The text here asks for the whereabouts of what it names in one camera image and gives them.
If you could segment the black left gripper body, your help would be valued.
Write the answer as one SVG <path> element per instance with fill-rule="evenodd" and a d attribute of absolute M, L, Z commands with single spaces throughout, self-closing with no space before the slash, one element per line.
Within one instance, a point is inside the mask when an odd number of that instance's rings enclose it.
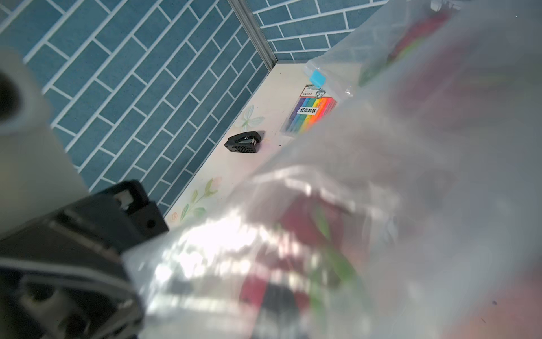
<path fill-rule="evenodd" d="M 125 181 L 1 233 L 1 337 L 137 338 L 144 308 L 122 254 L 166 233 Z"/>

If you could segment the pink dragon fruit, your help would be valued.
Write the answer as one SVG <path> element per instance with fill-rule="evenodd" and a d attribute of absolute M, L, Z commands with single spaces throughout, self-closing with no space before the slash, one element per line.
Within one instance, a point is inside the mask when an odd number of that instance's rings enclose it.
<path fill-rule="evenodd" d="M 359 278 L 350 250 L 366 243 L 364 210 L 299 196 L 272 225 L 241 285 L 239 300 L 262 326 L 286 326 L 304 315 L 327 319 L 331 295 Z"/>

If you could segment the clear zip-top bag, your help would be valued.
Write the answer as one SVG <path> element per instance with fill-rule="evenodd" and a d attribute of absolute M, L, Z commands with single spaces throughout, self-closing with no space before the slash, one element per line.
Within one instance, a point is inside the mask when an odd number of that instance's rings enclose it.
<path fill-rule="evenodd" d="M 141 338 L 540 338 L 540 1 L 390 1 L 307 66 L 331 113 L 125 255 Z"/>

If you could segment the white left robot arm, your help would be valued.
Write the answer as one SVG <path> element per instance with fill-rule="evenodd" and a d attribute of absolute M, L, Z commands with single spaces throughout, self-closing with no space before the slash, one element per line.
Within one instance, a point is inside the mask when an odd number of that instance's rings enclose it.
<path fill-rule="evenodd" d="M 18 54 L 1 51 L 1 337 L 137 338 L 122 254 L 168 230 L 142 184 L 92 194 Z"/>

